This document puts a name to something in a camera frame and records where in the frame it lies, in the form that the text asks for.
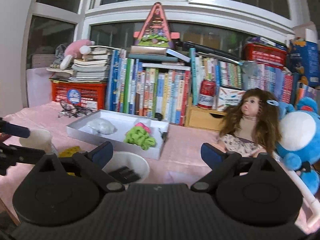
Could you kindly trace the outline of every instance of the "hair clip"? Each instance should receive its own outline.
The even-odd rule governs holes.
[[[279,102],[275,100],[267,100],[267,103],[272,106],[279,106]]]

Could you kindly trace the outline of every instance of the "pink tablecloth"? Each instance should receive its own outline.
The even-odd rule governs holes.
[[[72,146],[80,146],[83,150],[91,151],[95,146],[70,138],[66,133],[66,125],[75,121],[75,118],[58,118],[61,107],[51,102],[33,108],[25,108],[18,113],[5,117],[6,121],[28,128],[42,128],[49,130],[53,136],[52,143],[58,152]],[[217,141],[218,134],[212,131],[170,125],[169,137],[164,146],[159,161],[147,159],[150,166],[150,175],[146,183],[184,182],[188,185],[197,181],[210,171],[202,161],[200,147],[204,142]],[[20,145],[17,137],[11,137],[6,144]],[[7,209],[16,216],[12,206],[12,196],[18,185],[31,169],[31,165],[17,164],[10,167],[7,176],[0,176],[0,198]],[[320,222],[313,228],[306,228],[306,215],[301,210],[299,224],[306,232],[313,232],[320,226]]]

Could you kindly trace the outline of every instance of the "blue cardboard box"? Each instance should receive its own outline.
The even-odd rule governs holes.
[[[318,44],[295,39],[290,41],[290,70],[300,74],[300,82],[307,86],[319,85]]]

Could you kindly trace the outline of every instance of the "doll's face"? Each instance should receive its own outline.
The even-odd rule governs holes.
[[[259,101],[260,99],[258,97],[249,97],[245,99],[241,107],[242,113],[247,116],[257,116],[259,111]]]

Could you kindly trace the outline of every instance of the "wooden drawer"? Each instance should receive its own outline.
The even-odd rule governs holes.
[[[220,131],[222,128],[223,115],[190,111],[189,127]]]

